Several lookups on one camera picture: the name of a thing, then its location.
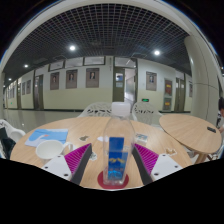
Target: white chair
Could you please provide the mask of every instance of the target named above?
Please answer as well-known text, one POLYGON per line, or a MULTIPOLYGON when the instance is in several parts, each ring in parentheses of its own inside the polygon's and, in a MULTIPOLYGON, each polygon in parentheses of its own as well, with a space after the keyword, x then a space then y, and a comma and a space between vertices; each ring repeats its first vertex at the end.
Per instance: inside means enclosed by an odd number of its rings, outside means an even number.
POLYGON ((163 116, 159 111, 148 102, 136 102, 132 108, 132 117, 135 121, 149 124, 163 131, 160 125, 152 124, 153 116, 163 116))
POLYGON ((8 137, 14 140, 15 142, 18 142, 20 138, 22 138, 26 134, 23 130, 14 128, 7 121, 0 120, 0 128, 3 127, 5 127, 8 137))
POLYGON ((111 103, 96 102, 86 107, 78 117, 110 117, 111 103))

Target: red base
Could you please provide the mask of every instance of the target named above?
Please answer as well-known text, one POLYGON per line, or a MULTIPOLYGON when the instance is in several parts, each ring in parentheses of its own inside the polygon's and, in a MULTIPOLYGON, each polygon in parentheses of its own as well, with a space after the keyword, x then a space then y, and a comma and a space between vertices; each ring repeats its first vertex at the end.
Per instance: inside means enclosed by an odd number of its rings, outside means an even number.
POLYGON ((124 183, 123 183, 122 185, 119 185, 119 186, 117 186, 117 185, 106 185, 106 184, 103 183, 103 171, 102 171, 102 172, 98 175, 97 180, 98 180, 99 185, 100 185, 102 188, 104 188, 104 189, 111 189, 111 190, 112 190, 112 189, 123 189, 123 188, 125 188, 126 185, 128 184, 128 182, 129 182, 129 177, 128 177, 128 175, 126 174, 124 183))

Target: blue paper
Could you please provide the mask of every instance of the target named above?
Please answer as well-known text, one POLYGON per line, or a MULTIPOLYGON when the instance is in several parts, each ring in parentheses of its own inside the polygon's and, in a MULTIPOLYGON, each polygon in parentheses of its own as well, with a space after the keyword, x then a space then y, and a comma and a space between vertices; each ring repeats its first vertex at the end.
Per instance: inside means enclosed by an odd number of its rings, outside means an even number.
POLYGON ((66 142, 68 129, 37 129, 25 142, 25 145, 37 147, 46 140, 57 140, 62 144, 66 142))

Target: door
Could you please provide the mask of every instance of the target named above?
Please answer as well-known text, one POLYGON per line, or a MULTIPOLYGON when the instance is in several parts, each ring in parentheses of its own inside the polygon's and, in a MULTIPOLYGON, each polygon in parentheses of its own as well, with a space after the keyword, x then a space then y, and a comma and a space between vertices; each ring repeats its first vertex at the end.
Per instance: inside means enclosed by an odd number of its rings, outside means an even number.
POLYGON ((18 110, 21 110, 21 83, 18 84, 17 88, 17 103, 18 103, 18 110))
POLYGON ((34 105, 35 110, 43 110, 43 75, 36 76, 34 82, 34 105))
POLYGON ((114 68, 113 102, 124 102, 125 69, 114 68))
POLYGON ((174 112, 183 113, 185 105, 185 81, 176 78, 176 99, 174 112))

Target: bottle cap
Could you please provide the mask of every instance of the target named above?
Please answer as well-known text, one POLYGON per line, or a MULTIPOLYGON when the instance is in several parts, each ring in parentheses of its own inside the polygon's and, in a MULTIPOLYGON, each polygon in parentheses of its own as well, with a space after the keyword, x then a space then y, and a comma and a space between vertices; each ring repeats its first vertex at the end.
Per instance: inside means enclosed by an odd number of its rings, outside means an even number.
POLYGON ((113 102, 112 114, 115 116, 127 117, 130 115, 131 104, 125 102, 113 102))

